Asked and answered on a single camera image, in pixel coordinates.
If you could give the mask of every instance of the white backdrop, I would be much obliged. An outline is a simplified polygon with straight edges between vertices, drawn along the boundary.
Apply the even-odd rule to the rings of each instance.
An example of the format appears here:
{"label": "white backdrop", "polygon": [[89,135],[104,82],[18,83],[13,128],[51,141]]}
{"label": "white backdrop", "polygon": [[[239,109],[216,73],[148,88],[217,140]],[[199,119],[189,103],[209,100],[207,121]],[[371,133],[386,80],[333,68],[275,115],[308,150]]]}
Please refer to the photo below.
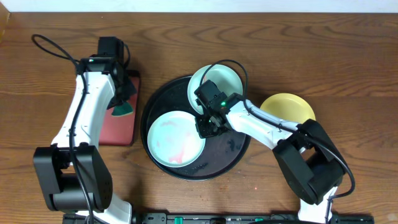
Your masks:
{"label": "white backdrop", "polygon": [[10,12],[398,12],[398,0],[0,0]]}

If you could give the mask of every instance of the yellow bowl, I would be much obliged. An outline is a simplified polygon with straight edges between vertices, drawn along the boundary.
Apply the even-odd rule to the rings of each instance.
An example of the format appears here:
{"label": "yellow bowl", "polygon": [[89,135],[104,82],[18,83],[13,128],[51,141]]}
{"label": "yellow bowl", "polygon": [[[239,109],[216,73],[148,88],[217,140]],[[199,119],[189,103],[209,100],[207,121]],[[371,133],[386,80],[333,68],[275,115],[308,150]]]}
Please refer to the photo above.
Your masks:
{"label": "yellow bowl", "polygon": [[315,120],[311,106],[301,97],[290,93],[278,93],[266,99],[260,109],[288,121],[304,123]]}

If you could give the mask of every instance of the wooden table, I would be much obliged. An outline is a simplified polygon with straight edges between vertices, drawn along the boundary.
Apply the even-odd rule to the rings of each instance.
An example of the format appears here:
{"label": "wooden table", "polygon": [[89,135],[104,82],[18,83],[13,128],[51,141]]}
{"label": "wooden table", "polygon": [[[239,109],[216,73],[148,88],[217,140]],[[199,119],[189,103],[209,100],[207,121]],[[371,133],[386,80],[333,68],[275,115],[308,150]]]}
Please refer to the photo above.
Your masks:
{"label": "wooden table", "polygon": [[[60,223],[32,165],[37,146],[58,133],[75,89],[73,65],[30,41],[43,34],[75,58],[115,35],[142,73],[139,117],[164,83],[231,58],[246,66],[249,99],[294,93],[313,107],[356,177],[340,213],[376,223],[398,220],[397,14],[12,13],[0,44],[0,222]],[[100,147],[114,191],[140,211],[271,213],[298,211],[271,151],[252,140],[244,158],[213,180],[179,180],[132,147]],[[345,178],[339,192],[349,187]]]}

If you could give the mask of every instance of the black cable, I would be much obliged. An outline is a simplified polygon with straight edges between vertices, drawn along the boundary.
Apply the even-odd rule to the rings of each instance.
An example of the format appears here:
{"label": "black cable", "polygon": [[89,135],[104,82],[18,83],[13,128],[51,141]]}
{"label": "black cable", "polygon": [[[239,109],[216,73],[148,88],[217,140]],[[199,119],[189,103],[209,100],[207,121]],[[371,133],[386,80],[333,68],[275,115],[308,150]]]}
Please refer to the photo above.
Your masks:
{"label": "black cable", "polygon": [[127,44],[124,44],[124,47],[125,47],[126,50],[127,50],[127,60],[126,60],[126,62],[124,63],[123,67],[124,67],[124,69],[127,69],[127,67],[129,66],[129,63],[130,63],[131,55],[130,55],[129,46],[128,46]]}
{"label": "black cable", "polygon": [[199,85],[202,84],[203,79],[204,79],[205,75],[207,74],[207,72],[208,72],[212,67],[214,67],[215,65],[217,65],[217,64],[219,64],[219,63],[221,63],[221,62],[232,62],[232,63],[235,63],[236,65],[238,65],[239,67],[241,67],[241,69],[243,70],[244,76],[245,76],[245,79],[246,79],[246,81],[245,81],[245,83],[244,83],[244,90],[243,90],[243,105],[244,105],[245,109],[249,112],[249,114],[251,114],[251,115],[253,115],[255,118],[257,118],[257,119],[259,119],[259,120],[261,120],[261,121],[263,121],[263,122],[265,122],[265,123],[267,123],[267,124],[273,125],[273,126],[279,128],[279,129],[281,129],[281,130],[288,131],[288,132],[293,133],[293,134],[297,134],[297,135],[299,135],[300,137],[304,138],[306,141],[312,143],[313,145],[316,145],[316,146],[318,146],[318,147],[324,149],[326,152],[328,152],[330,155],[332,155],[332,156],[340,163],[340,165],[343,167],[344,171],[348,174],[349,179],[350,179],[350,181],[351,181],[351,187],[350,187],[350,189],[349,189],[347,192],[345,192],[345,193],[338,194],[338,195],[332,195],[332,196],[330,196],[330,197],[328,198],[328,206],[327,206],[328,209],[327,209],[327,211],[326,211],[326,217],[325,217],[326,223],[328,223],[328,222],[329,222],[329,220],[328,220],[329,212],[330,212],[331,204],[333,203],[333,199],[335,199],[335,198],[340,198],[340,197],[345,197],[345,196],[350,195],[350,194],[352,194],[352,193],[354,192],[354,189],[355,189],[355,179],[354,179],[353,173],[351,172],[351,170],[349,169],[349,167],[347,166],[347,164],[346,164],[341,158],[339,158],[332,150],[330,150],[332,147],[328,146],[327,144],[325,144],[325,143],[322,142],[321,140],[315,139],[314,137],[307,136],[306,134],[300,133],[300,132],[295,131],[295,130],[293,130],[293,129],[286,128],[286,127],[284,127],[282,124],[273,123],[272,121],[268,121],[268,120],[266,120],[266,119],[264,119],[264,118],[258,116],[255,112],[253,113],[252,109],[250,109],[250,108],[248,107],[248,105],[246,104],[246,100],[247,100],[247,98],[248,98],[248,96],[247,96],[247,94],[248,94],[248,72],[246,71],[246,69],[244,68],[244,66],[243,66],[242,64],[240,64],[239,62],[237,62],[237,61],[235,61],[235,60],[231,60],[231,59],[224,59],[224,60],[219,60],[218,62],[213,63],[213,64],[210,65],[210,67],[208,67],[208,68],[206,69],[206,71],[203,73],[203,75],[202,75],[202,77],[201,77],[201,79],[200,79],[200,84],[199,84]]}
{"label": "black cable", "polygon": [[[55,53],[43,48],[41,45],[39,45],[36,42],[36,40],[35,40],[36,37],[40,37],[41,39],[47,41],[48,43],[50,43],[51,45],[53,45],[54,47],[59,49],[59,51],[61,51],[66,57],[64,57],[62,55],[59,55],[59,54],[55,54]],[[79,117],[79,113],[80,113],[81,107],[83,106],[83,103],[84,103],[84,100],[85,100],[86,94],[87,94],[86,79],[85,79],[83,74],[78,74],[78,69],[79,69],[78,62],[79,61],[75,60],[66,50],[61,48],[61,46],[59,46],[58,44],[56,44],[52,40],[50,40],[50,39],[48,39],[48,38],[46,38],[46,37],[44,37],[44,36],[42,36],[40,34],[33,34],[32,35],[32,41],[40,49],[44,50],[45,52],[47,52],[47,53],[49,53],[51,55],[54,55],[54,56],[60,57],[60,58],[64,58],[64,59],[69,59],[75,66],[76,75],[80,75],[81,76],[81,80],[83,81],[83,92],[81,94],[81,99],[80,99],[79,104],[77,106],[75,115],[73,116],[72,123],[71,123],[70,129],[69,129],[69,153],[70,153],[70,159],[71,159],[72,164],[73,164],[73,168],[75,169],[75,172],[76,172],[77,179],[78,179],[80,187],[81,187],[81,189],[83,191],[83,195],[85,196],[85,199],[86,199],[87,209],[88,209],[88,213],[89,213],[87,219],[90,222],[90,224],[94,224],[94,218],[91,218],[91,217],[94,217],[93,206],[91,204],[90,197],[88,195],[88,191],[87,191],[86,185],[85,185],[85,183],[83,181],[83,177],[81,176],[81,173],[80,173],[80,169],[79,169],[79,166],[78,166],[78,159],[76,158],[75,151],[73,149],[73,140],[74,140],[74,137],[75,137],[76,122],[77,122],[77,119]]]}

